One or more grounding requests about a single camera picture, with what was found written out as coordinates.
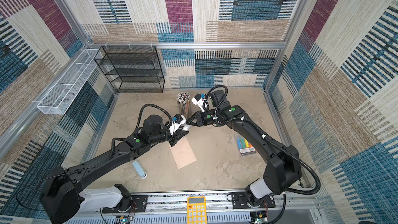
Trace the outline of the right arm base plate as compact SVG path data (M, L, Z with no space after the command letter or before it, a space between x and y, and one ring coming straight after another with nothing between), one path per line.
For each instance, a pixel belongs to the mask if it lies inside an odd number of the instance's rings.
M246 192L235 191L227 194L227 200L232 202L234 209L276 207L274 198L269 195L259 200L254 197L248 198Z

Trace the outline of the pink paper envelope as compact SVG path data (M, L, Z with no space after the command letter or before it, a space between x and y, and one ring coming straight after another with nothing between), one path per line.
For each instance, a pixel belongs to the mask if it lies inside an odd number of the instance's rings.
M197 161L197 158L187 140L182 138L170 147L177 169L181 169Z

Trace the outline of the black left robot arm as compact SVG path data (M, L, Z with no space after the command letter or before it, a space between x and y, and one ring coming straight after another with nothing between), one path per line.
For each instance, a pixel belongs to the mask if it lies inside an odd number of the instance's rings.
M183 129L186 121L183 115L171 116L165 109L154 104L145 104L139 118L142 118L144 109L148 107L166 114L168 121L164 122L159 115L151 115L144 121L138 120L130 136L112 139L109 151L66 170L58 166L46 178L37 181L38 184L44 183L39 201L51 223L63 224L77 214L84 201L80 193L98 178L137 159L159 143L175 145L188 134Z

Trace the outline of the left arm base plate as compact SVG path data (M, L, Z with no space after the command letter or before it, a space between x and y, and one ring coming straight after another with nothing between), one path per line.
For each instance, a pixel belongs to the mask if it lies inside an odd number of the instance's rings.
M148 195L132 195L122 197L121 201L113 208L103 208L102 214L131 214L143 213L146 210Z

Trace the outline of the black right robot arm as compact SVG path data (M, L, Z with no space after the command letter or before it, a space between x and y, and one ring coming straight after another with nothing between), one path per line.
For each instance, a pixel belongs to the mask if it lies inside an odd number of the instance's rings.
M266 163L263 176L245 189L249 207L256 207L266 196L292 192L300 195L314 195L321 189L321 180L315 170L299 157L298 150L285 146L262 130L239 105L231 105L227 99L228 88L214 86L207 94L197 94L191 102L200 108L188 120L187 124L202 127L227 126L240 134ZM305 169L315 180L310 190L293 189L292 185L302 177Z

